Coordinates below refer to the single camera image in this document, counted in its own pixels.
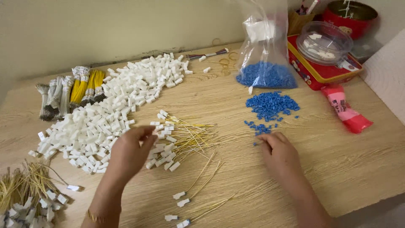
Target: wood grain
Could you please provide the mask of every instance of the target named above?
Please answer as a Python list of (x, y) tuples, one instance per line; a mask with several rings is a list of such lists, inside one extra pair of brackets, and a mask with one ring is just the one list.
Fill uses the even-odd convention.
[[(240, 45), (223, 47), (237, 50)], [(223, 47), (193, 53), (211, 53)], [(209, 60), (226, 57), (214, 56)], [(99, 68), (116, 69), (124, 65)], [(211, 72), (203, 74), (208, 66)], [(195, 123), (217, 123), (222, 144), (210, 152), (217, 151), (215, 158), (226, 163), (193, 202), (181, 209), (172, 195), (192, 184), (206, 159), (199, 155), (190, 157), (174, 173), (162, 168), (143, 169), (124, 191), (121, 227), (174, 227), (174, 222), (164, 221), (164, 215), (178, 214), (185, 219), (196, 215), (193, 211), (203, 205), (222, 200), (243, 186), (269, 180), (260, 147), (252, 145), (256, 141), (254, 132), (243, 123), (244, 120), (257, 124), (264, 121), (257, 120), (251, 109), (245, 107), (246, 99), (251, 96), (247, 88), (234, 79), (236, 70), (228, 68), (232, 74), (224, 76), (220, 64), (198, 60), (190, 63), (190, 69), (195, 74), (187, 75), (179, 86), (163, 90), (155, 103), (144, 105), (133, 117), (137, 125), (148, 124), (164, 109), (179, 118), (196, 116), (198, 118), (192, 120)], [(9, 91), (0, 110), (1, 172), (7, 166), (19, 166), (28, 157), (27, 152), (36, 149), (37, 133), (51, 125), (38, 119), (41, 96), (34, 84), (54, 77), (22, 81)], [(283, 90), (282, 94), (295, 99), (301, 110), (284, 116), (276, 130), (283, 132), (298, 149), (305, 175), (327, 211), (336, 217), (405, 192), (405, 126), (377, 95), (360, 78), (344, 85), (352, 107), (374, 121), (369, 129), (356, 135), (344, 128), (320, 92), (312, 91), (298, 75), (296, 78), (299, 87)], [(253, 93), (267, 91), (273, 90), (255, 88)], [(62, 190), (74, 202), (63, 215), (58, 215), (57, 227), (79, 227), (101, 175), (85, 174), (60, 154), (51, 166), (68, 183), (85, 187), (83, 192)], [(197, 186), (214, 169), (209, 166)], [(296, 225), (296, 218), (290, 198), (271, 180), (264, 191), (248, 199), (230, 201), (194, 224), (195, 227), (292, 227)]]
[(405, 125), (405, 29), (364, 63), (363, 80)]

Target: pen holder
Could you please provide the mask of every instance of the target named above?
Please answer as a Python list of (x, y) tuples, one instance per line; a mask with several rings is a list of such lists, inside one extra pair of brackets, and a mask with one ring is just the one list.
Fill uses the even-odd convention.
[(297, 35), (301, 33), (302, 28), (308, 22), (311, 22), (315, 17), (314, 13), (309, 15), (299, 15), (295, 11), (291, 11), (288, 14), (288, 36)]

